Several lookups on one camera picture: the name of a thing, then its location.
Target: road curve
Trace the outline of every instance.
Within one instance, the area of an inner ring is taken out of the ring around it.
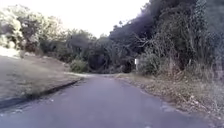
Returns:
[[[113,78],[91,77],[28,104],[22,111],[0,114],[0,128],[209,128]]]

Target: shrub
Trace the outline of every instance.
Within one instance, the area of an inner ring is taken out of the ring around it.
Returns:
[[[1,46],[6,46],[8,44],[8,39],[5,35],[0,36],[0,45]]]
[[[82,60],[73,60],[70,64],[70,69],[72,72],[86,72],[88,71],[88,64]]]
[[[144,53],[140,57],[139,73],[142,75],[156,75],[159,72],[161,60],[153,53]]]

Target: paved road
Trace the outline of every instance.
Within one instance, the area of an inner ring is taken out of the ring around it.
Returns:
[[[92,77],[22,111],[0,116],[0,128],[208,128],[158,98],[112,78]]]

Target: grass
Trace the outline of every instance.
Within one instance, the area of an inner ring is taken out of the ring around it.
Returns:
[[[224,127],[224,87],[220,83],[187,76],[173,79],[165,75],[142,77],[118,74],[116,77],[133,83],[182,111],[199,114],[214,125]]]

